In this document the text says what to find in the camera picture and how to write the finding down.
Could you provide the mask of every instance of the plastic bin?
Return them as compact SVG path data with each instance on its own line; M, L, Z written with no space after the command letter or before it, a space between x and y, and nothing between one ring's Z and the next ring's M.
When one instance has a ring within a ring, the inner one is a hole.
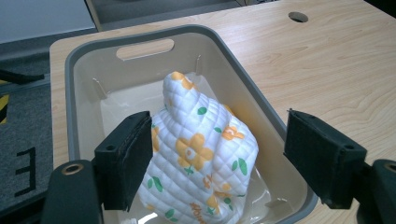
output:
M127 116L163 108L163 78L188 74L199 90L228 105L259 143L242 223L293 223L317 196L283 156L286 127L219 36L188 25L142 35L92 41L66 60L70 160L94 149ZM164 223L135 198L129 213L104 211L106 223Z

